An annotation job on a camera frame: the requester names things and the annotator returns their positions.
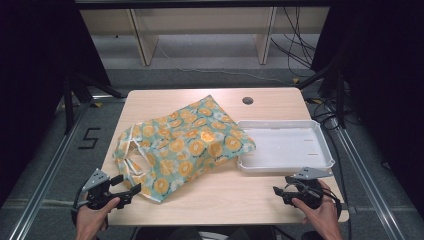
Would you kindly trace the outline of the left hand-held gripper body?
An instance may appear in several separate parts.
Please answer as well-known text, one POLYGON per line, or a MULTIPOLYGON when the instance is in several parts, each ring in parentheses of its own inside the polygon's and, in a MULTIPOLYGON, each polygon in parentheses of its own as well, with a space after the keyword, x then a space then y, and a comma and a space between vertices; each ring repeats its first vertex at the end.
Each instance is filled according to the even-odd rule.
POLYGON ((111 177, 108 174, 96 169, 81 188, 81 192, 86 193, 86 198, 82 201, 77 200, 77 208, 86 205, 92 210, 99 210, 116 197, 120 198, 120 202, 116 206, 117 209, 122 209, 126 204, 130 204, 132 198, 128 200, 121 198, 126 191, 120 193, 110 192, 110 179, 111 177))

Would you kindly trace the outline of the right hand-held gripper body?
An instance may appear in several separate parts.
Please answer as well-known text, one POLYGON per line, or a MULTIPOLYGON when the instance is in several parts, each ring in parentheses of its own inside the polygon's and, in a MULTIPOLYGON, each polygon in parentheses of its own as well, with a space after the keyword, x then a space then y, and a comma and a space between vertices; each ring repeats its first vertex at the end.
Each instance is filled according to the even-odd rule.
POLYGON ((293 206, 292 199, 297 198, 302 200, 309 208, 317 209, 321 206, 321 201, 324 195, 319 178, 332 176, 332 172, 325 170, 303 167, 300 171, 293 174, 292 177, 297 179, 295 185, 288 185, 283 188, 283 202, 293 206))

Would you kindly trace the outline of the white plastic tray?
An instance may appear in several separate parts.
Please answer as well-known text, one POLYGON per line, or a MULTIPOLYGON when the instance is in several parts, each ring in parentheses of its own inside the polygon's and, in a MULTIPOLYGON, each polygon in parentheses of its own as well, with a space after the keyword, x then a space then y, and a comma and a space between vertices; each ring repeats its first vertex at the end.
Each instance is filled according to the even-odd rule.
POLYGON ((244 120, 239 126, 256 144, 254 151, 238 158, 244 172, 328 170, 335 163, 320 124, 314 120, 244 120))

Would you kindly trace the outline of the orange print teal tote bag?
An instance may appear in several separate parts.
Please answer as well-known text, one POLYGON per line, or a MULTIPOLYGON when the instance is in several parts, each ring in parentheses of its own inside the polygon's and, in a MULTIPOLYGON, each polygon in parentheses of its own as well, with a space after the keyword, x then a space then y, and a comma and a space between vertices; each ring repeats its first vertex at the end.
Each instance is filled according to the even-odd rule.
POLYGON ((167 116, 137 123, 113 158, 129 186, 162 202, 185 183, 256 149, 254 140, 208 95, 167 116))

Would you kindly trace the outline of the person's right hand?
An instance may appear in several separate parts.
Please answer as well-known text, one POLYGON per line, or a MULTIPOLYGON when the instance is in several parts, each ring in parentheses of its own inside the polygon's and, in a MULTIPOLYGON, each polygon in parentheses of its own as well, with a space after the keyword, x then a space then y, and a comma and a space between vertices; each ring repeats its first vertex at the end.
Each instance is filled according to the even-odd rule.
POLYGON ((330 197, 323 196, 321 206, 317 209, 309 208, 297 198, 293 198, 292 203, 305 214, 302 223, 310 223, 314 227, 314 231, 305 232, 301 240, 344 239, 338 224, 337 208, 330 197))

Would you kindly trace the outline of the person's left hand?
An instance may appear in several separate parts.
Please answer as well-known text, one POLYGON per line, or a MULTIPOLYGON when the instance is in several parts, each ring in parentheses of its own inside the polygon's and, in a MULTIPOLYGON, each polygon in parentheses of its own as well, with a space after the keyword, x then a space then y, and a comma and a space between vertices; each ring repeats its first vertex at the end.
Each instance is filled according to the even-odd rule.
POLYGON ((106 218, 119 202, 119 197, 113 198, 99 210, 82 206, 77 214, 75 240, 96 240, 97 234, 107 228, 106 218))

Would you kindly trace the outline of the person's dark clothed lap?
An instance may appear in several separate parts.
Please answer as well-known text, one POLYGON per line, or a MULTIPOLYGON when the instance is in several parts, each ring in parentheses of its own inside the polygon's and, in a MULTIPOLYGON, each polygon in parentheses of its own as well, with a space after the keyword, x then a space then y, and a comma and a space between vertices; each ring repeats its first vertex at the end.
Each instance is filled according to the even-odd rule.
POLYGON ((276 240, 269 226, 141 227, 133 240, 276 240))

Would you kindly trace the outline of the black metal stand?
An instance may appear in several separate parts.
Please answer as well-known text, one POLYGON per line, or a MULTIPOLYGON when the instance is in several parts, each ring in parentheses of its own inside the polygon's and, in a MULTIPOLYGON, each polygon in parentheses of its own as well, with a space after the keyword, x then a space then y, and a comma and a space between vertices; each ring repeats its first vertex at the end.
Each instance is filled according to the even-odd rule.
POLYGON ((324 67, 322 70, 316 72, 311 77, 308 77, 306 80, 302 81, 297 85, 299 90, 306 88, 312 83, 316 82, 319 79, 322 79, 319 95, 321 97, 328 97, 330 94, 334 93, 336 97, 336 109, 335 116, 337 119, 338 126, 342 129, 345 129, 345 120, 344 120, 344 75, 342 73, 344 54, 339 51, 334 55, 330 63, 324 67))
POLYGON ((114 90, 111 86, 100 83, 85 74, 82 73, 71 73, 65 77, 63 81, 63 99, 65 104, 65 115, 66 115, 66 130, 68 134, 74 126, 74 106, 73 97, 82 103, 90 103, 93 99, 93 95, 89 91, 88 87, 94 86, 95 88, 115 97, 118 99, 126 98, 126 95, 114 90))

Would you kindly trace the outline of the black curtain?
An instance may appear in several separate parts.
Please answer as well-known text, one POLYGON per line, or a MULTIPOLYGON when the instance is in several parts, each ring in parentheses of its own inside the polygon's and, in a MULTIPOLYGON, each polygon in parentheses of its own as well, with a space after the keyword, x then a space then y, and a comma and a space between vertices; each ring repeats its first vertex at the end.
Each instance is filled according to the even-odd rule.
POLYGON ((424 219, 424 0, 331 0, 312 69, 345 47, 357 112, 424 219))
POLYGON ((110 83, 75 0, 0 0, 0 207, 73 73, 110 83))

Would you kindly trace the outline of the light wooden bench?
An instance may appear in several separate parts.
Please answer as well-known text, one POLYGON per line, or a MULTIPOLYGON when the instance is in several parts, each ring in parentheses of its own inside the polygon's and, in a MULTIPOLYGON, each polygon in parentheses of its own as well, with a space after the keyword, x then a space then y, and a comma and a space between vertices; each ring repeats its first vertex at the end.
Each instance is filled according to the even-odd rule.
POLYGON ((161 35, 251 34, 258 60, 267 62, 271 36, 289 34, 296 24, 302 34, 319 34, 327 7, 236 7, 83 10, 92 35, 132 35, 141 63, 148 66, 161 35))

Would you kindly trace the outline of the aluminium floor rail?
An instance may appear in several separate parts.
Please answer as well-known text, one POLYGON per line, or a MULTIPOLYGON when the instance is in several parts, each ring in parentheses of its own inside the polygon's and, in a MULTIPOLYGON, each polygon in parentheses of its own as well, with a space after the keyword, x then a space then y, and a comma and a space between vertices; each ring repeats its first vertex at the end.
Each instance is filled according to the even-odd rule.
POLYGON ((337 120, 332 120, 331 125, 336 129, 338 138, 344 147, 353 169, 355 170, 372 207, 378 216, 383 228, 385 229, 390 240, 406 240, 395 215, 389 208, 387 202, 383 199, 377 185, 372 179, 369 171, 367 170, 360 154, 358 153, 353 141, 351 140, 346 129, 341 127, 337 120))
POLYGON ((12 228, 7 240, 25 240, 31 226, 43 204, 46 194, 48 193, 54 178, 68 152, 69 146, 74 139, 75 132, 79 128, 81 119, 89 109, 89 103, 80 103, 78 106, 71 104, 70 111, 75 117, 71 118, 71 126, 66 127, 60 140, 57 142, 57 148, 49 159, 47 167, 44 169, 42 177, 37 182, 31 197, 22 200, 22 211, 16 224, 12 228))

